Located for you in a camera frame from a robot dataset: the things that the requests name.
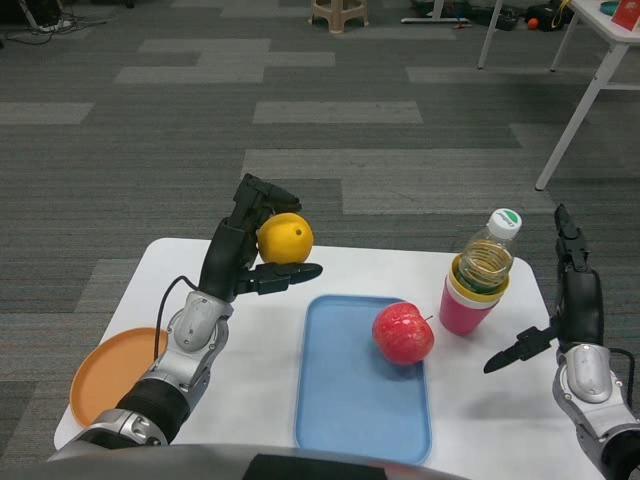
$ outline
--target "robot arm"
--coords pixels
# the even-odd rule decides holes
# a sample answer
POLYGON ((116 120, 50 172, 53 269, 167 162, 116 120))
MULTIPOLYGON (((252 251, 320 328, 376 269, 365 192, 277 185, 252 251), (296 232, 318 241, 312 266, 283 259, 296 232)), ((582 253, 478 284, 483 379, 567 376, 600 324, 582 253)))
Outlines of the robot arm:
POLYGON ((640 424, 622 395, 603 346, 600 277, 592 270, 586 240, 560 205, 555 213, 558 293, 549 328, 532 327, 487 362, 485 373, 527 360, 558 339, 553 396, 576 426, 580 446, 606 479, 627 479, 640 464, 640 424))
POLYGON ((206 253, 198 289, 169 322, 165 353, 115 409, 100 415, 56 458, 96 447, 171 443, 207 389, 213 361, 227 342, 236 296, 280 292, 322 273, 320 265, 305 263, 250 270, 258 255, 256 231, 271 215, 297 212, 301 205, 290 193, 251 175, 243 178, 234 201, 206 253))

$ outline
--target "yellow fruit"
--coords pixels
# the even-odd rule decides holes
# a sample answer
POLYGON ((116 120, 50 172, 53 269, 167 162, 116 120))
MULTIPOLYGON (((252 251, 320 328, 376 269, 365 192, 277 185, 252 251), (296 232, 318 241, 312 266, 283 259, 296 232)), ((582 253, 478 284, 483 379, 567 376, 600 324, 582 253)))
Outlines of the yellow fruit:
POLYGON ((312 246, 311 227, 295 213, 274 215, 258 231, 258 250, 265 263, 302 263, 312 246))

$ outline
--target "floor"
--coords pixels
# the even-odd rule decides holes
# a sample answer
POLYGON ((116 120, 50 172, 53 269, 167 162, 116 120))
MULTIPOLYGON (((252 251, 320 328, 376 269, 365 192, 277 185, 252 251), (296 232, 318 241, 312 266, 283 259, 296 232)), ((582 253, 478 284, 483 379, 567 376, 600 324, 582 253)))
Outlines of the floor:
MULTIPOLYGON (((403 26, 408 3, 371 0, 370 27, 334 37, 306 22, 307 0, 78 2, 117 19, 6 44, 0 468, 52 453, 73 374, 146 245, 210 237, 245 172, 299 195, 322 245, 455 251, 514 208, 549 306, 564 202, 602 276, 607 343, 640 353, 640 96, 603 93, 536 192, 606 45, 579 27, 550 74, 561 34, 498 32, 477 71, 484 27, 403 26)), ((631 52, 619 77, 639 72, 631 52)))

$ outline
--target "orange plate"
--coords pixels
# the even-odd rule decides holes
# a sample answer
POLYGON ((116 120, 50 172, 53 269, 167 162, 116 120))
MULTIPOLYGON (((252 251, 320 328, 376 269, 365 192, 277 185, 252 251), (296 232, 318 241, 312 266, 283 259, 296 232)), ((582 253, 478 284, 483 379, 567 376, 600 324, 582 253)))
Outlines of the orange plate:
MULTIPOLYGON (((71 412, 82 426, 91 425, 120 399, 153 363, 155 328, 135 328, 110 338, 82 362, 71 384, 71 412)), ((167 332, 160 332, 160 352, 167 332)))

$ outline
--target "blue plastic tray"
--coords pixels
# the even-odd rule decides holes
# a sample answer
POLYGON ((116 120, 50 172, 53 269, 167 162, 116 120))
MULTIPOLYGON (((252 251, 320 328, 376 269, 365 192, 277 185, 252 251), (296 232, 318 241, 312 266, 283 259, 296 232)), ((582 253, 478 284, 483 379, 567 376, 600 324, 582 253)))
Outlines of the blue plastic tray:
POLYGON ((431 427, 422 363, 396 367, 371 336, 399 298, 327 295, 307 311, 295 437, 302 448, 422 463, 431 427))

